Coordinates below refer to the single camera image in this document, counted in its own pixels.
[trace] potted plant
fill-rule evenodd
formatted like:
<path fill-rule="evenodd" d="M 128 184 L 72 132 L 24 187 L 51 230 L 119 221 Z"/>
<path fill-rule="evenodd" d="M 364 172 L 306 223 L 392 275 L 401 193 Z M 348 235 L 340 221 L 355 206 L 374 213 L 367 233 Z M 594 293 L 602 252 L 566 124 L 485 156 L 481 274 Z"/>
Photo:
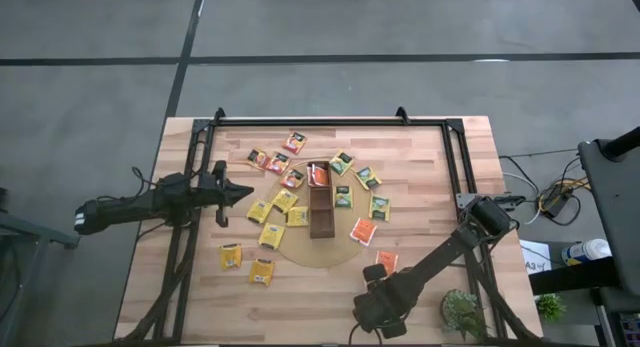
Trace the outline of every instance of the potted plant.
<path fill-rule="evenodd" d="M 557 321 L 562 318 L 566 311 L 562 298 L 555 294 L 547 294 L 538 297 L 536 301 L 538 314 L 547 321 Z"/>
<path fill-rule="evenodd" d="M 440 303 L 440 315 L 445 321 L 445 329 L 458 331 L 466 340 L 467 333 L 482 341 L 487 336 L 484 314 L 478 308 L 478 298 L 468 292 L 450 290 Z"/>

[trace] concrete floor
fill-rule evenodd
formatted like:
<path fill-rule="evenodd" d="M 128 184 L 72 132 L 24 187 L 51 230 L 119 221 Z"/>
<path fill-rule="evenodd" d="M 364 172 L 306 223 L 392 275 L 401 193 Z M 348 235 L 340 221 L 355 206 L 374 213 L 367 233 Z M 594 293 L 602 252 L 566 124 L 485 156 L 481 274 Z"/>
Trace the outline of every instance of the concrete floor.
<path fill-rule="evenodd" d="M 0 58 L 179 56 L 193 1 L 0 0 Z M 640 51 L 638 32 L 631 0 L 206 0 L 193 55 Z M 85 200 L 134 193 L 130 166 L 151 173 L 174 74 L 175 66 L 0 67 L 9 209 L 71 232 Z M 389 115 L 397 106 L 489 115 L 498 151 L 521 154 L 638 125 L 638 80 L 639 61 L 191 66 L 177 115 L 217 107 L 233 116 Z M 518 160 L 546 185 L 572 157 Z M 507 185 L 532 193 L 517 180 Z M 602 236 L 591 197 L 580 197 L 573 225 L 539 219 L 521 237 Z M 531 215 L 528 206 L 514 214 Z M 108 341 L 135 232 L 118 226 L 75 251 L 51 248 L 19 345 Z M 595 343 L 587 327 L 545 333 Z"/>

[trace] power strip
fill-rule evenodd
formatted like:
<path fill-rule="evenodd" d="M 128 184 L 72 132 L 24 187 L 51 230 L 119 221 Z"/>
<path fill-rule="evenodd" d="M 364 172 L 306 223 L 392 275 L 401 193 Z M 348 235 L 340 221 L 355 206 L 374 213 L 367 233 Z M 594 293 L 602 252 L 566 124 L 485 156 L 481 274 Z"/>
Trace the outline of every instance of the power strip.
<path fill-rule="evenodd" d="M 545 217 L 551 219 L 556 218 L 573 195 L 573 190 L 571 189 L 563 193 L 560 192 L 561 190 L 562 188 L 560 188 L 560 186 L 554 188 L 551 190 L 549 196 L 544 199 L 544 202 L 542 202 L 542 214 Z"/>

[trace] wooden tabletop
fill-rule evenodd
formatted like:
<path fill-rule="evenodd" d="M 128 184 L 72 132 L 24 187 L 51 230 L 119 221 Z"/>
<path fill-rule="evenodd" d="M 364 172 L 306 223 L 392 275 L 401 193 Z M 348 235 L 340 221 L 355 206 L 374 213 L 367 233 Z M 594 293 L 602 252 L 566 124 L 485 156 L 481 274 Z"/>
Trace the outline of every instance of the wooden tabletop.
<path fill-rule="evenodd" d="M 489 119 L 485 116 L 463 119 L 478 192 L 503 193 L 502 170 Z M 183 171 L 192 121 L 192 118 L 167 120 L 154 180 Z M 294 130 L 309 139 L 298 155 L 281 147 Z M 455 136 L 453 145 L 464 190 L 466 184 Z M 382 185 L 375 192 L 391 199 L 390 222 L 378 223 L 378 231 L 368 248 L 353 259 L 331 268 L 302 267 L 278 252 L 259 247 L 257 240 L 262 228 L 248 221 L 245 215 L 251 203 L 257 198 L 264 198 L 279 176 L 246 164 L 249 151 L 254 147 L 260 147 L 269 154 L 279 151 L 292 156 L 293 164 L 328 160 L 338 149 L 345 150 L 355 157 L 355 169 L 369 166 L 382 180 Z M 355 324 L 351 315 L 353 297 L 365 291 L 362 269 L 375 262 L 376 251 L 398 253 L 398 269 L 411 266 L 448 238 L 457 225 L 439 128 L 216 128 L 214 160 L 226 160 L 228 178 L 236 184 L 254 187 L 255 192 L 233 209 L 228 209 L 229 228 L 222 229 L 216 225 L 215 208 L 204 210 L 183 343 L 346 343 Z M 142 229 L 157 223 L 155 220 L 147 221 Z M 170 231 L 168 227 L 162 227 L 137 244 L 115 337 L 131 331 L 160 292 Z M 217 247 L 229 243 L 242 244 L 242 267 L 221 271 Z M 248 283 L 251 261 L 256 258 L 276 262 L 269 287 Z M 492 259 L 501 293 L 525 325 L 542 335 L 516 232 L 500 242 L 493 250 Z M 443 332 L 439 316 L 442 297 L 454 288 L 468 290 L 463 268 L 446 268 L 429 281 L 406 321 L 408 333 L 389 342 L 462 342 L 458 334 Z M 488 306 L 486 296 L 483 302 Z M 171 310 L 167 334 L 172 328 Z M 373 333 L 367 335 L 358 331 L 354 335 L 354 343 L 377 341 Z"/>

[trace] wooden box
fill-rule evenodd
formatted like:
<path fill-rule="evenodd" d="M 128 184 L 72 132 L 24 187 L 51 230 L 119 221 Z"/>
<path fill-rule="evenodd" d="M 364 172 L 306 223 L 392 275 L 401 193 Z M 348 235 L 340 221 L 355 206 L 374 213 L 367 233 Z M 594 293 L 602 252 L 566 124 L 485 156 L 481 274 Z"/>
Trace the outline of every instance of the wooden box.
<path fill-rule="evenodd" d="M 309 186 L 309 237 L 333 238 L 336 235 L 333 220 L 331 169 L 327 161 L 309 162 L 327 170 L 328 186 Z"/>

